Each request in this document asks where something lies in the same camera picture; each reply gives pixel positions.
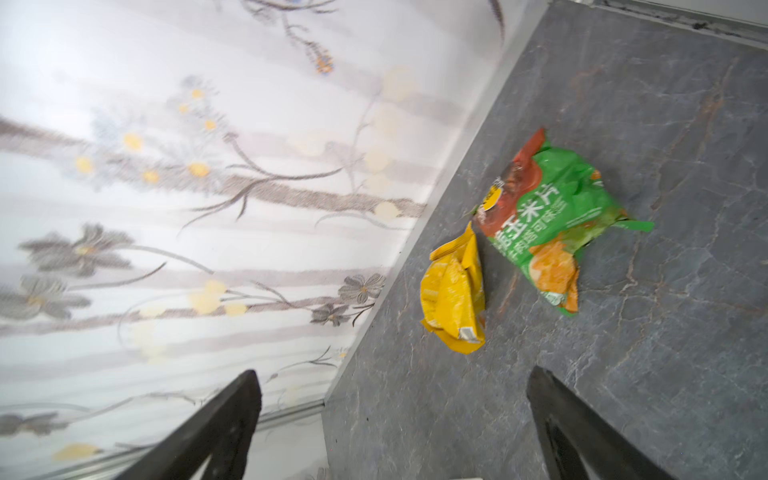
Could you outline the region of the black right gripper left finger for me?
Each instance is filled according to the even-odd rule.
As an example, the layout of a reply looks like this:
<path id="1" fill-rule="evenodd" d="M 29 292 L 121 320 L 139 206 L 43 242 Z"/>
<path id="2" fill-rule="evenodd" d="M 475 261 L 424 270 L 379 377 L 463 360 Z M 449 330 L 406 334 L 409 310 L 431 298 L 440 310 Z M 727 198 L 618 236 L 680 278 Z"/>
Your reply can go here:
<path id="1" fill-rule="evenodd" d="M 120 479 L 241 479 L 262 408 L 253 370 L 242 372 Z"/>

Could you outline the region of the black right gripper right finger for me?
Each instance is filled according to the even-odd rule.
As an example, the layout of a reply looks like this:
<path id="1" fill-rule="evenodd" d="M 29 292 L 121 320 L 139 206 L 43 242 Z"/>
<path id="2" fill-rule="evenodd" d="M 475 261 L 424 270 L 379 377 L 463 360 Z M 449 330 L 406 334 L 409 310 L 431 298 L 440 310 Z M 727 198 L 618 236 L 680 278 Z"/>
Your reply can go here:
<path id="1" fill-rule="evenodd" d="M 526 395 L 551 479 L 673 479 L 551 371 L 534 366 Z"/>

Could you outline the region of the yellow snack packet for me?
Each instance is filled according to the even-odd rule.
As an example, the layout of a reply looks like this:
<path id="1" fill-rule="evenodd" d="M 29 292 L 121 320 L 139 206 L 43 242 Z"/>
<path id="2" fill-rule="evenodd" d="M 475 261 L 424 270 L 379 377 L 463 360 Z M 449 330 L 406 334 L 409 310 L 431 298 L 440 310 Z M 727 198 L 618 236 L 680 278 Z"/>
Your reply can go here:
<path id="1" fill-rule="evenodd" d="M 420 284 L 423 327 L 450 350 L 469 355 L 485 344 L 485 292 L 472 225 L 430 253 Z"/>

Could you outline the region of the green snack packet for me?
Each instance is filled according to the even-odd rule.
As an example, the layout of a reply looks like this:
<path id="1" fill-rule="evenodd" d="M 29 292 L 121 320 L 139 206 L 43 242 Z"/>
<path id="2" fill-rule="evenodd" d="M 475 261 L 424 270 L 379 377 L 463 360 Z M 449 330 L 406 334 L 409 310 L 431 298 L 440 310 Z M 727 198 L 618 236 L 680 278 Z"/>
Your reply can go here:
<path id="1" fill-rule="evenodd" d="M 583 249 L 611 227 L 650 232 L 605 189 L 601 173 L 537 130 L 494 180 L 475 226 L 548 303 L 578 312 Z"/>

